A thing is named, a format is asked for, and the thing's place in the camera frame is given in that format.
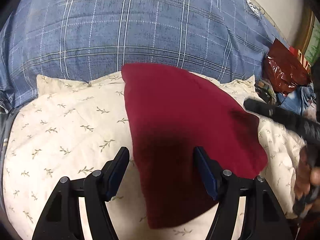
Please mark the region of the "person's right hand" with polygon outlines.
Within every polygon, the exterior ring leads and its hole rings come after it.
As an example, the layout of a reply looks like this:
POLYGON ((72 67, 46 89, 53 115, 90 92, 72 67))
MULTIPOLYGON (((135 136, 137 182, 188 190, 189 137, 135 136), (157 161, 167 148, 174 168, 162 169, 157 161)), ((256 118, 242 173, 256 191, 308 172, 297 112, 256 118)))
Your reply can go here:
POLYGON ((304 146, 299 153, 299 163, 296 170, 294 192, 296 199, 306 196, 310 186, 319 186, 319 167, 311 167, 307 160, 307 147, 304 146))

